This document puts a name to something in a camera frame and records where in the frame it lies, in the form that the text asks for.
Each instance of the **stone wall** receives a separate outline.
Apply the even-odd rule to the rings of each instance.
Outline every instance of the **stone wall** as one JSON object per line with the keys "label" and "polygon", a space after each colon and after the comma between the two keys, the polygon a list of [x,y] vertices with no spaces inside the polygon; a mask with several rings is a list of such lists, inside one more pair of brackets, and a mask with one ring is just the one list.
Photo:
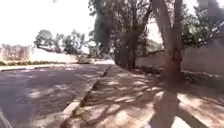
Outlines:
{"label": "stone wall", "polygon": [[0,61],[54,61],[76,63],[76,55],[47,52],[32,46],[2,45],[0,48]]}
{"label": "stone wall", "polygon": [[[163,51],[154,52],[147,57],[138,57],[136,65],[162,68],[164,66]],[[206,46],[185,49],[182,69],[192,72],[204,72],[224,75],[224,42],[215,40]]]}

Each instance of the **road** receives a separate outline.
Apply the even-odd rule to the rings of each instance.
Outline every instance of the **road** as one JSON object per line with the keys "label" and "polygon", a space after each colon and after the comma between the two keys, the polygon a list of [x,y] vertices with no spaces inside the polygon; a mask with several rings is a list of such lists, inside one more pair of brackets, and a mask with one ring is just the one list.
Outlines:
{"label": "road", "polygon": [[80,65],[0,72],[0,127],[2,122],[9,122],[13,128],[40,125],[47,116],[63,111],[78,95],[75,92],[106,68]]}

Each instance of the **curb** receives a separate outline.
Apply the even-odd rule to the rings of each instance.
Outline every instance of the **curb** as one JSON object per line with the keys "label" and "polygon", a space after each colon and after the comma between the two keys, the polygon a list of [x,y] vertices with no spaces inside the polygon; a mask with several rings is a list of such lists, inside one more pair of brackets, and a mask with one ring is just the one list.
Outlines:
{"label": "curb", "polygon": [[34,69],[45,69],[45,68],[56,68],[56,67],[67,67],[70,65],[62,64],[62,65],[36,65],[30,67],[15,67],[15,68],[6,68],[0,69],[0,72],[8,72],[8,71],[21,71],[21,70],[34,70]]}
{"label": "curb", "polygon": [[85,101],[86,97],[88,97],[88,95],[91,93],[91,91],[93,90],[94,86],[97,85],[97,83],[99,82],[99,79],[106,76],[108,70],[111,68],[111,65],[109,65],[106,70],[99,75],[99,77],[93,81],[90,86],[90,88],[87,89],[87,91],[85,91],[85,93],[83,94],[83,96],[78,99],[78,100],[75,100],[73,102],[71,102],[63,111],[63,117],[64,120],[60,123],[60,126],[59,128],[67,128],[68,127],[68,123],[69,123],[69,120],[72,116],[75,115],[77,109],[83,104],[83,102]]}

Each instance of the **bush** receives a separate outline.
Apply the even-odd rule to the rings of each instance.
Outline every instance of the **bush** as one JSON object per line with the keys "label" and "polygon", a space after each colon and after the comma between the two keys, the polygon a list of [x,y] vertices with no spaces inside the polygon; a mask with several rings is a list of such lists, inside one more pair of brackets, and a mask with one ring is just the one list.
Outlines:
{"label": "bush", "polygon": [[6,64],[2,61],[0,61],[0,66],[5,66]]}
{"label": "bush", "polygon": [[42,65],[42,64],[64,64],[63,62],[51,62],[51,61],[19,61],[5,63],[0,61],[0,66],[24,66],[24,65]]}

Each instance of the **paved sidewalk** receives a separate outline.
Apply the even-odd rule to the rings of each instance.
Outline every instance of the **paved sidewalk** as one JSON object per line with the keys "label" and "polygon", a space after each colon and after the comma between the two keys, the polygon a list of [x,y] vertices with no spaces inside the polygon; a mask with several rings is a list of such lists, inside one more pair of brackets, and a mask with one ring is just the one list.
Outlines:
{"label": "paved sidewalk", "polygon": [[66,128],[223,128],[224,96],[112,66]]}

